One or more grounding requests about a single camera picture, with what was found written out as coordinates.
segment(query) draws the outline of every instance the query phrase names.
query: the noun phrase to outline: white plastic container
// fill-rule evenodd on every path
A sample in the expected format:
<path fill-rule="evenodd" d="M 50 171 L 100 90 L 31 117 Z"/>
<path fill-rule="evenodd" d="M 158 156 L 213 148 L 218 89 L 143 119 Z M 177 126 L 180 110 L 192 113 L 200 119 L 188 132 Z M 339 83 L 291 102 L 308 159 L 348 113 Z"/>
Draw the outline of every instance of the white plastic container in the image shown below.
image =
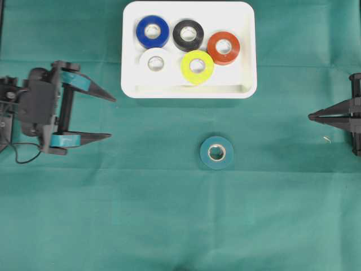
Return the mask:
<path fill-rule="evenodd" d="M 148 15 L 162 17 L 170 29 L 169 40 L 163 49 L 172 57 L 172 77 L 164 78 L 163 82 L 147 80 L 139 64 L 146 49 L 139 43 L 135 29 Z M 231 32 L 241 44 L 237 59 L 229 65 L 215 65 L 212 77 L 199 86 L 192 86 L 184 79 L 181 60 L 185 52 L 173 41 L 173 28 L 183 19 L 192 19 L 202 25 L 204 40 L 200 50 L 206 51 L 208 39 L 219 31 Z M 121 87 L 132 98 L 244 99 L 252 96 L 257 89 L 253 9 L 244 2 L 131 2 L 123 14 Z"/>

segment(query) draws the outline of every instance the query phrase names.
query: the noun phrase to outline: white tape roll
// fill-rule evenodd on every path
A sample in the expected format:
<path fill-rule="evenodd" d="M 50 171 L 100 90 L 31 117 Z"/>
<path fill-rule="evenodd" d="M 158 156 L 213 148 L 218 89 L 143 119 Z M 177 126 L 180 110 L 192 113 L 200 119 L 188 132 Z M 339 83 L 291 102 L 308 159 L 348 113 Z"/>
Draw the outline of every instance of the white tape roll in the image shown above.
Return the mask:
<path fill-rule="evenodd" d="M 174 63 L 171 55 L 164 49 L 151 48 L 139 60 L 139 85 L 172 85 L 174 83 Z"/>

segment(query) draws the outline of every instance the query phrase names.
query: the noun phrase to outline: green tablecloth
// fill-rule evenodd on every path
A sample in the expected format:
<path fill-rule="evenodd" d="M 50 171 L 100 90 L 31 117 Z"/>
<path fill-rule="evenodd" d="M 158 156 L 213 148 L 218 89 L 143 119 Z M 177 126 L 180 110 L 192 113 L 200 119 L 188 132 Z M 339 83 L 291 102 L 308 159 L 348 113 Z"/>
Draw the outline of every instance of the green tablecloth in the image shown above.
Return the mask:
<path fill-rule="evenodd" d="M 361 160 L 307 115 L 351 96 L 360 2 L 249 0 L 258 90 L 245 100 L 125 96 L 128 2 L 6 0 L 1 75 L 78 62 L 118 101 L 76 95 L 71 129 L 109 140 L 25 166 L 1 154 L 0 270 L 359 270 Z M 199 159 L 215 134 L 234 145 L 225 171 Z"/>

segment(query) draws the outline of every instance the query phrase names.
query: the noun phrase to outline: teal tape strip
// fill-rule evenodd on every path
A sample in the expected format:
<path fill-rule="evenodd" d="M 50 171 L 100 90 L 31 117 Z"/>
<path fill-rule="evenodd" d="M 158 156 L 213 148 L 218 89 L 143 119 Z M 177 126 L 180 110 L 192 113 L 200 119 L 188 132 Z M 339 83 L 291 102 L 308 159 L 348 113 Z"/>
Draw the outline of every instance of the teal tape strip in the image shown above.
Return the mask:
<path fill-rule="evenodd" d="M 210 150 L 212 148 L 217 148 L 221 150 L 223 155 L 219 155 L 219 157 L 212 157 Z M 234 159 L 234 150 L 231 142 L 226 140 L 223 137 L 210 137 L 206 141 L 203 142 L 200 149 L 200 156 L 202 162 L 209 168 L 220 170 L 227 168 Z"/>
<path fill-rule="evenodd" d="M 88 91 L 91 84 L 91 81 L 88 78 L 72 72 L 63 72 L 61 74 L 61 79 L 64 83 L 83 91 Z"/>
<path fill-rule="evenodd" d="M 79 134 L 53 134 L 50 147 L 70 148 L 80 146 L 81 136 Z"/>

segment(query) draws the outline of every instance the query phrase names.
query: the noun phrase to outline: blue tape roll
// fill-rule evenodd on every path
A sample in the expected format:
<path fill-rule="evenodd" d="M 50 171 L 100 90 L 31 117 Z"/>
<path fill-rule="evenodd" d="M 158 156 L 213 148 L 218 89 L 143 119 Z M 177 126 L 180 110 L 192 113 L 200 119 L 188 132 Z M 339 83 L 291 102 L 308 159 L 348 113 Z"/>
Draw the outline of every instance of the blue tape roll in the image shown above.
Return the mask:
<path fill-rule="evenodd" d="M 53 134 L 50 147 L 71 148 L 80 146 L 81 136 L 79 134 Z"/>
<path fill-rule="evenodd" d="M 211 148 L 219 148 L 222 150 L 221 157 L 213 158 L 210 156 Z M 200 149 L 202 162 L 209 168 L 220 170 L 228 167 L 234 159 L 234 150 L 231 142 L 223 137 L 210 137 L 203 142 Z"/>
<path fill-rule="evenodd" d="M 160 35 L 156 38 L 148 38 L 146 36 L 146 27 L 150 24 L 156 24 L 160 28 Z M 150 15 L 144 17 L 137 26 L 137 38 L 139 42 L 146 48 L 163 47 L 169 38 L 169 27 L 162 18 Z"/>
<path fill-rule="evenodd" d="M 73 72 L 62 72 L 61 79 L 64 83 L 83 91 L 88 91 L 91 84 L 91 81 L 88 78 Z"/>

